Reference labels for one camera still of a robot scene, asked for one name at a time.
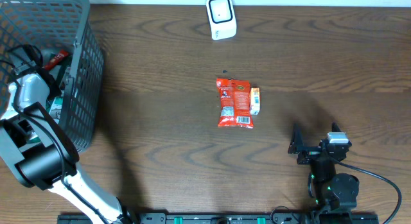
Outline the small orange white box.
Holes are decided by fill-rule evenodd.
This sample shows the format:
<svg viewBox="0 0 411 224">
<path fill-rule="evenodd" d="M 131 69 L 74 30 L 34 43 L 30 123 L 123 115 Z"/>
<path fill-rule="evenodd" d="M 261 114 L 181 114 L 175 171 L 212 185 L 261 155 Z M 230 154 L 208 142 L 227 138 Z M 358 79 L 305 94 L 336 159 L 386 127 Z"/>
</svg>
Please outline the small orange white box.
<svg viewBox="0 0 411 224">
<path fill-rule="evenodd" d="M 258 115 L 261 109 L 260 89 L 257 87 L 250 90 L 250 114 Z"/>
</svg>

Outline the red snack bag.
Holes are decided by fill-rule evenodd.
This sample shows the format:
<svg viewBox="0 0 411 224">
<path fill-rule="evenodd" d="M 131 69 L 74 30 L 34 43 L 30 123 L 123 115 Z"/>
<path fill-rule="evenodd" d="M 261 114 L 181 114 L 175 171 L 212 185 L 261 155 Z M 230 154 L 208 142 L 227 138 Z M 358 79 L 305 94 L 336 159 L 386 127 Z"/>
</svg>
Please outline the red snack bag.
<svg viewBox="0 0 411 224">
<path fill-rule="evenodd" d="M 250 113 L 250 82 L 231 78 L 217 78 L 220 98 L 218 127 L 253 128 Z"/>
</svg>

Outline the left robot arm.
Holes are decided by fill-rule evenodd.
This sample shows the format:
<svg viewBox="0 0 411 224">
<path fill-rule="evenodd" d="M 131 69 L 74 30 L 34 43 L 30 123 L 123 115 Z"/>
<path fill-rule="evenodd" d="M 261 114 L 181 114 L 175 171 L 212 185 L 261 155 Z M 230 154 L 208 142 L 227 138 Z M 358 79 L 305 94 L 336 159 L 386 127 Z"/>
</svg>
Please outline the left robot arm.
<svg viewBox="0 0 411 224">
<path fill-rule="evenodd" d="M 1 117 L 1 158 L 16 179 L 60 195 L 92 223 L 137 223 L 118 198 L 87 175 L 74 144 L 46 110 L 62 92 L 44 67 L 41 51 L 23 44 L 7 52 L 13 72 Z"/>
</svg>

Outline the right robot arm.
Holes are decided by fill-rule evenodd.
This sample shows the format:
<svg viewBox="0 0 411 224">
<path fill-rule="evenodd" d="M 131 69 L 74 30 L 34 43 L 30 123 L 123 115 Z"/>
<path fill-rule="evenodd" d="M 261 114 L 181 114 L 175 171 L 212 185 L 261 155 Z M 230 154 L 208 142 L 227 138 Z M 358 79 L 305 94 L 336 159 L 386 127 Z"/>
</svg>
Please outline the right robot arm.
<svg viewBox="0 0 411 224">
<path fill-rule="evenodd" d="M 316 146 L 304 144 L 298 125 L 293 126 L 288 153 L 297 156 L 297 163 L 309 165 L 309 195 L 316 207 L 301 214 L 299 223 L 352 223 L 351 209 L 357 206 L 359 180 L 347 173 L 337 173 L 335 166 L 346 158 L 352 146 L 336 123 L 325 139 Z"/>
</svg>

